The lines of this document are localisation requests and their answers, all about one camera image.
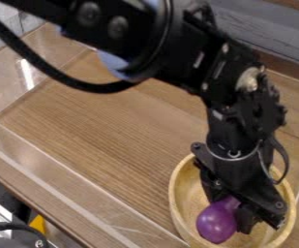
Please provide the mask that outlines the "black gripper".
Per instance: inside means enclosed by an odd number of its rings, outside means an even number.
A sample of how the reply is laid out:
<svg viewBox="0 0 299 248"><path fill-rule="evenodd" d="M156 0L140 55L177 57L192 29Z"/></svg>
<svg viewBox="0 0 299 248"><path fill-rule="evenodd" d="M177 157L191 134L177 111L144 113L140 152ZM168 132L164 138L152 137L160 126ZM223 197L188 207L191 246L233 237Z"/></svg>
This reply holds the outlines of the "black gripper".
<svg viewBox="0 0 299 248"><path fill-rule="evenodd" d="M261 222L277 230L285 222L288 210L277 191L277 185L288 173L288 155L281 144L276 140L260 140L249 150L237 151L232 156L231 150L220 145L195 142L191 152L208 201L217 202L228 196L239 201L236 231L251 234ZM271 175L275 152L284 162L279 178Z"/></svg>

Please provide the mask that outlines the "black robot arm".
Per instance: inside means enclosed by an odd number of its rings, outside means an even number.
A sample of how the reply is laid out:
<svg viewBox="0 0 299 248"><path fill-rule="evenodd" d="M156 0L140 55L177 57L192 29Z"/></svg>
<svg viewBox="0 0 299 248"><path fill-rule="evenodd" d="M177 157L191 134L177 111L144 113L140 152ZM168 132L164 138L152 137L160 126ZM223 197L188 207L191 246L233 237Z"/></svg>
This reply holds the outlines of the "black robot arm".
<svg viewBox="0 0 299 248"><path fill-rule="evenodd" d="M0 40L50 78L78 90L112 94L149 78L184 89L207 109L208 133L192 144L211 204L233 202L225 219L249 233L259 222L280 228L287 202L271 176L285 150L275 132L287 109L259 54L216 24L205 0L0 0L55 24L94 47L116 80L90 83L43 59L0 21Z"/></svg>

